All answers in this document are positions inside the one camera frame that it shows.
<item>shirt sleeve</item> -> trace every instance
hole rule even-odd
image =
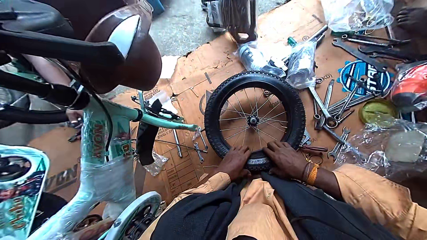
[[[427,209],[412,202],[409,189],[353,164],[334,171],[346,203],[406,240],[427,239]]]

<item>mint green bicycle frame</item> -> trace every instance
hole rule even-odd
[[[138,91],[140,108],[143,113],[140,121],[168,129],[185,129],[196,131],[196,124],[184,124],[184,119],[167,120],[170,115],[162,118],[150,115],[144,107],[142,91]],[[133,184],[133,150],[129,121],[138,120],[140,111],[126,107],[106,99],[101,99],[113,122],[113,129],[107,126],[107,116],[99,103],[91,97],[89,104],[83,109],[82,157],[80,187],[74,198],[57,214],[52,216],[27,240],[67,238],[72,234],[73,227],[81,222],[97,202],[114,203],[121,213],[135,200]],[[112,131],[112,139],[108,152],[105,151],[108,132]]]

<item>person's left hand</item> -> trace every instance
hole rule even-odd
[[[243,169],[250,155],[251,151],[248,146],[232,147],[216,168],[216,171],[227,173],[231,181],[238,177],[250,176],[251,172]]]

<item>wheel hub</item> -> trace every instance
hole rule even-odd
[[[260,122],[259,118],[257,116],[250,116],[248,118],[248,125],[255,127]]]

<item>person's right hand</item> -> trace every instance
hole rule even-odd
[[[308,162],[288,143],[269,142],[263,151],[276,164],[276,167],[273,167],[269,173],[274,173],[282,178],[302,180]]]

